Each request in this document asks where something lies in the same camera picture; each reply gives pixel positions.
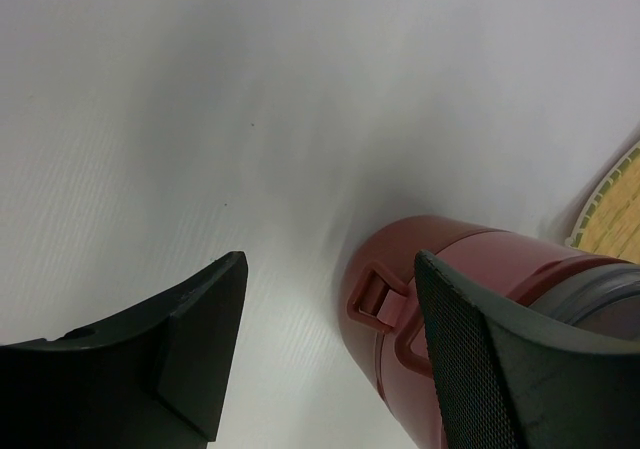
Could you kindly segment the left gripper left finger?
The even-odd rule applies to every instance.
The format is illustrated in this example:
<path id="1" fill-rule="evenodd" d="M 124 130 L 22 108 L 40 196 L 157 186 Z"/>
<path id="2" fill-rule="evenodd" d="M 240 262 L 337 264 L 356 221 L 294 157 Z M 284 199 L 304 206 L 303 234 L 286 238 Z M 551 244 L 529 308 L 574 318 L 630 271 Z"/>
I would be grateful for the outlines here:
<path id="1" fill-rule="evenodd" d="M 53 341 L 1 349 L 5 448 L 204 448 L 217 438 L 248 279 L 234 251 Z"/>

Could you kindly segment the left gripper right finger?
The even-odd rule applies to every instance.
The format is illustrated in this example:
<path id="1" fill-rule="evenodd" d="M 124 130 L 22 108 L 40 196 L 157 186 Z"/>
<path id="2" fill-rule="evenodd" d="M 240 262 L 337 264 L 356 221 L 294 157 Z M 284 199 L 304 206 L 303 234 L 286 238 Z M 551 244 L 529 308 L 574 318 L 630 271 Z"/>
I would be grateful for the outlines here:
<path id="1" fill-rule="evenodd" d="M 638 342 L 529 309 L 428 251 L 414 268 L 448 447 L 638 447 Z"/>

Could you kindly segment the grey lid with handle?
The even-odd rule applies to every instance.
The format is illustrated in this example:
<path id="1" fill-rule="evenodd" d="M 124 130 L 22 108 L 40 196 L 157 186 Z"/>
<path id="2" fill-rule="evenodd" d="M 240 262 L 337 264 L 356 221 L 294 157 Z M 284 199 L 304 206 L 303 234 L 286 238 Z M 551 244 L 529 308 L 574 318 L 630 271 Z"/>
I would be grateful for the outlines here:
<path id="1" fill-rule="evenodd" d="M 569 351 L 603 351 L 579 330 L 596 337 L 639 340 L 639 266 L 606 256 L 582 254 L 527 269 L 524 259 L 494 257 L 450 265 L 430 253 L 423 260 L 455 285 L 456 292 L 501 327 L 538 344 Z"/>

